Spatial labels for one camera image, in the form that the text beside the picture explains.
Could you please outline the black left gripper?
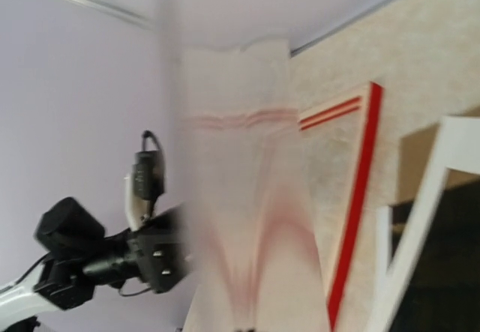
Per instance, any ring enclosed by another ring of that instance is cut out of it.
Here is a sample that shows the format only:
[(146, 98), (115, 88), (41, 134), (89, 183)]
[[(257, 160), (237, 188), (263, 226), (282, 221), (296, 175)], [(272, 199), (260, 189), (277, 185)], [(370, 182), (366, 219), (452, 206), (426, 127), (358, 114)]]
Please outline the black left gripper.
[(118, 288), (137, 278), (154, 293), (166, 293), (189, 273), (180, 207), (171, 208), (139, 230), (125, 229), (101, 242), (82, 273), (97, 286)]

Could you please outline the brown backing board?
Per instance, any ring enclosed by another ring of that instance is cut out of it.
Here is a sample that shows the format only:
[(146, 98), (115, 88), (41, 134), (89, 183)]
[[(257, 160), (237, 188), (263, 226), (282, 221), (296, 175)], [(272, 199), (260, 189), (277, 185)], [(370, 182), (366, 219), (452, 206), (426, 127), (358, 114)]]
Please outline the brown backing board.
[(432, 124), (400, 139), (396, 202), (407, 202), (416, 197), (439, 128), (438, 123)]

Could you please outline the white photo mat board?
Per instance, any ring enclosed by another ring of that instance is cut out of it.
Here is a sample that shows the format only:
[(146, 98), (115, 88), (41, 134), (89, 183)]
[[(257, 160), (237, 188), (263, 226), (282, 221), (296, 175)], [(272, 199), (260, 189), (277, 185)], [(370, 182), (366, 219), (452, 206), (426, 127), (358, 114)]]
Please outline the white photo mat board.
[(365, 327), (388, 331), (425, 245), (451, 170), (479, 173), (479, 118), (445, 116), (395, 256)]

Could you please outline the red wooden picture frame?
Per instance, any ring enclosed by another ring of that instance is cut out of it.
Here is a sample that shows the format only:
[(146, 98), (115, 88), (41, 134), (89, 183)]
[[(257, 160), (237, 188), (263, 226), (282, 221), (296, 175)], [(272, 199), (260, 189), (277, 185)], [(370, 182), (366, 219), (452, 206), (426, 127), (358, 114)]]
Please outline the red wooden picture frame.
[(281, 91), (190, 105), (186, 331), (334, 331), (371, 174), (383, 90), (304, 111)]

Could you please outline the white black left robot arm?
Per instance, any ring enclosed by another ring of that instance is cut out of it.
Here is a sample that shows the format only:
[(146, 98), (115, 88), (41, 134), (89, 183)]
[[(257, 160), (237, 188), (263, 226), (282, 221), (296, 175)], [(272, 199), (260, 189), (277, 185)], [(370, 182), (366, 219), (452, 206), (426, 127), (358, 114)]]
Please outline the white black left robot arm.
[(137, 279), (146, 292), (171, 291), (191, 272), (181, 212), (171, 208), (137, 231), (107, 236), (75, 198), (57, 202), (35, 231), (46, 255), (1, 288), (1, 330), (33, 331), (39, 314), (77, 308), (93, 299), (98, 286), (120, 292)]

